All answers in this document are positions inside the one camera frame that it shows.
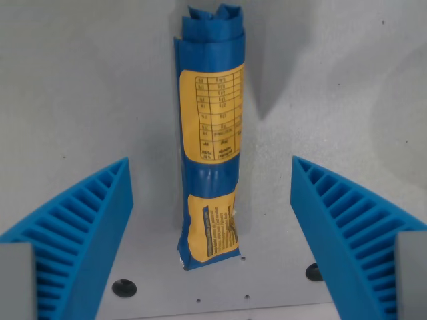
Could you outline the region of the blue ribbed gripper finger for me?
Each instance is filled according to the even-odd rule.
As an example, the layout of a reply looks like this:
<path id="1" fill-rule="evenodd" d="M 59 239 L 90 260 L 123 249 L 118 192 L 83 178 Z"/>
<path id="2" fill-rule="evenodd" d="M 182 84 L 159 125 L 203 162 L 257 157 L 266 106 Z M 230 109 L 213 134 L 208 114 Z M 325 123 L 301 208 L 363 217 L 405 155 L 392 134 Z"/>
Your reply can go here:
<path id="1" fill-rule="evenodd" d="M 290 204 L 341 319 L 397 319 L 394 245 L 426 224 L 361 185 L 292 157 Z"/>
<path id="2" fill-rule="evenodd" d="M 133 209 L 127 157 L 62 192 L 1 235 L 35 254 L 38 319 L 94 319 Z"/>

